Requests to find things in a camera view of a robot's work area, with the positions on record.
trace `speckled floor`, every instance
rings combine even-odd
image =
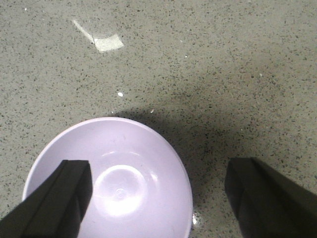
[[[224,193],[231,157],[258,157],[317,193],[316,10],[315,0],[2,0],[0,217],[50,140],[108,116],[145,123],[179,153],[191,238],[241,237]],[[124,47],[97,51],[73,20]]]

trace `gray floor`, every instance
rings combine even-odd
[[[258,157],[317,193],[316,10],[315,0],[2,0],[0,218],[50,140],[109,116],[149,125],[179,153],[192,238],[241,237],[223,186],[231,157]],[[73,20],[124,47],[97,51]]]

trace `bowl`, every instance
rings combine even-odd
[[[62,160],[88,160],[93,195],[78,238],[187,238],[193,200],[186,170],[153,129],[123,118],[91,119],[54,138],[33,164],[29,196]]]

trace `white speck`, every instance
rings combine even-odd
[[[197,219],[196,219],[196,215],[193,214],[193,224],[196,225],[197,224]]]

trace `lavender plastic bowl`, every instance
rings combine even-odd
[[[32,166],[22,200],[62,160],[89,160],[93,195],[78,238],[187,238],[193,200],[170,144],[129,119],[98,118],[65,130]]]

